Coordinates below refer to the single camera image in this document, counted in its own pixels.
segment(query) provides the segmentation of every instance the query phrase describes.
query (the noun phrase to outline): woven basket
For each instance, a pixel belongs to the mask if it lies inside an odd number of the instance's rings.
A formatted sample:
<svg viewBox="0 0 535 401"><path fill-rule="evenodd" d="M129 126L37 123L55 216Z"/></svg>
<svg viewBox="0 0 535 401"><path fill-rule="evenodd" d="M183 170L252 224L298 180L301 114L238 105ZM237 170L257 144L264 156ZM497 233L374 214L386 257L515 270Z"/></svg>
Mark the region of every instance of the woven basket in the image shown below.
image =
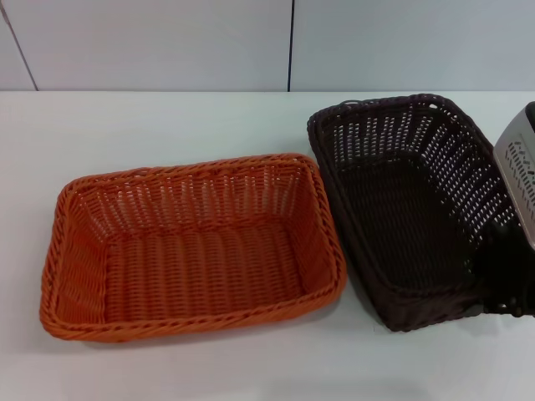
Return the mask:
<svg viewBox="0 0 535 401"><path fill-rule="evenodd" d="M517 217L492 146L453 102L349 101L308 122L341 239L393 331L477 314L474 256Z"/></svg>
<svg viewBox="0 0 535 401"><path fill-rule="evenodd" d="M275 322L346 279L317 166L268 155L81 178L59 195L40 318L124 342Z"/></svg>

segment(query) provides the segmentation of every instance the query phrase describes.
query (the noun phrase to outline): white tabletop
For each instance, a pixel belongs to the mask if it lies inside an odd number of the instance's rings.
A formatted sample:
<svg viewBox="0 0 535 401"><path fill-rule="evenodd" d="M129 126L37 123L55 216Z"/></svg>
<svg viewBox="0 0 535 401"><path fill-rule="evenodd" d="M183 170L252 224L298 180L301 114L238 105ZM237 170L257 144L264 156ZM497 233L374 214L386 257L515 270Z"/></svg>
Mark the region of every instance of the white tabletop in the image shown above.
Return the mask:
<svg viewBox="0 0 535 401"><path fill-rule="evenodd" d="M349 283L332 307L263 327L120 345L38 320L56 196L73 178L239 155L311 155L308 117L393 93L0 93L0 399L533 400L535 320L391 333ZM535 93L446 93L492 142Z"/></svg>

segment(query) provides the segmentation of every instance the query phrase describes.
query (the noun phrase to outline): orange wicker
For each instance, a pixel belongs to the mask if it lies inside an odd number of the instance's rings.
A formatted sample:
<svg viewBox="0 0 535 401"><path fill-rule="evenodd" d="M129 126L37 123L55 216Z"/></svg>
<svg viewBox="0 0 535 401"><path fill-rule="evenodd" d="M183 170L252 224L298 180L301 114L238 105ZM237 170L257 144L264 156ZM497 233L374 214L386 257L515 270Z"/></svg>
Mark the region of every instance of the orange wicker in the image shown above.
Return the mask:
<svg viewBox="0 0 535 401"><path fill-rule="evenodd" d="M297 317L345 280L309 158L139 169L59 195L40 318L58 338L124 342Z"/></svg>

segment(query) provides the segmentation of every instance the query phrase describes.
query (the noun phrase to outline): brown wicker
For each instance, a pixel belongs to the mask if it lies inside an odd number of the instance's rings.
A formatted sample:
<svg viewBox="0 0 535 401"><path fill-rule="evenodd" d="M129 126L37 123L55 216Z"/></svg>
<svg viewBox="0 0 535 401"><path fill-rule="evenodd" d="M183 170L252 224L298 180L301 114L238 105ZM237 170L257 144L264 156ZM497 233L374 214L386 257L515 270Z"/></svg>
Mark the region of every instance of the brown wicker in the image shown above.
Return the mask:
<svg viewBox="0 0 535 401"><path fill-rule="evenodd" d="M474 122L420 94L321 110L308 135L341 240L385 325L409 331L482 312L474 256L490 226L517 217Z"/></svg>
<svg viewBox="0 0 535 401"><path fill-rule="evenodd" d="M44 328L124 342L276 322L338 298L318 167L266 155L77 179L58 198Z"/></svg>

